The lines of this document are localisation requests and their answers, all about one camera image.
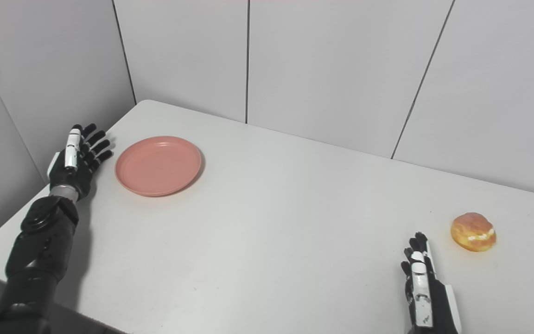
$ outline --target pink plate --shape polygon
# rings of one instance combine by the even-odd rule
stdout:
[[[201,154],[195,145],[166,135],[129,146],[117,159],[114,173],[125,188],[155,197],[184,188],[200,168]]]

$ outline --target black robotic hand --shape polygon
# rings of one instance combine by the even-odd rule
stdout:
[[[459,334],[460,318],[451,285],[436,278],[428,238],[422,232],[409,239],[407,261],[401,268],[407,276],[405,296],[409,302],[409,334]]]
[[[52,194],[76,197],[73,201],[88,195],[95,171],[113,155],[105,150],[110,145],[108,139],[102,140],[106,133],[95,130],[93,123],[85,128],[76,124],[71,129],[65,149],[55,154],[49,166]]]

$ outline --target white table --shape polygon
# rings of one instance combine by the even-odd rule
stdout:
[[[135,334],[402,334],[399,263],[423,231],[465,333],[534,333],[533,193],[153,101],[109,134],[117,154],[79,203],[62,306]],[[115,179],[117,156],[154,135],[203,153],[186,190],[146,198]],[[0,228],[0,280],[28,206]],[[493,249],[452,241],[470,211],[494,223]]]

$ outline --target robot finger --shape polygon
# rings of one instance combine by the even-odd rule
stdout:
[[[411,260],[411,254],[413,254],[413,249],[406,248],[403,250],[403,254],[407,257],[407,260]]]
[[[89,165],[92,161],[94,161],[94,159],[96,158],[96,156],[102,152],[103,150],[105,150],[106,148],[108,148],[108,146],[110,146],[110,140],[108,139],[105,139],[105,140],[102,140],[101,142],[99,142],[96,146],[94,146],[93,148],[91,148],[89,150],[89,152],[83,156],[83,161]]]
[[[108,160],[112,156],[113,152],[111,150],[102,152],[96,157],[96,159],[94,159],[94,161],[92,161],[92,163],[89,165],[89,169],[92,173],[94,173],[104,161]]]
[[[106,132],[104,130],[100,130],[97,133],[93,134],[92,137],[90,137],[84,144],[91,148],[98,140],[101,140],[106,136]]]
[[[411,238],[409,239],[409,245],[414,251],[421,251],[420,244],[418,243],[417,239]]]
[[[86,140],[89,137],[89,135],[94,133],[94,131],[96,131],[96,125],[94,123],[92,123],[91,125],[88,125],[82,131],[82,139]]]
[[[403,269],[403,272],[405,275],[409,276],[411,275],[411,265],[407,261],[401,262],[401,269]]]

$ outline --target robotic hand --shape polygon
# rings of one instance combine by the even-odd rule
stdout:
[[[88,138],[95,130],[93,123],[85,129],[79,124],[71,129],[65,149],[57,152],[49,165],[51,195],[61,195],[73,202],[88,195],[95,171],[113,155],[110,150],[104,151],[110,141],[100,141],[106,135],[104,131]]]
[[[436,278],[428,238],[422,232],[409,239],[407,261],[401,268],[407,276],[405,296],[409,302],[409,334],[459,334],[460,318],[451,285]]]
[[[64,277],[78,224],[76,201],[86,197],[100,164],[112,156],[104,131],[75,125],[49,167],[51,193],[32,203],[6,265],[0,334],[50,334],[48,317]]]

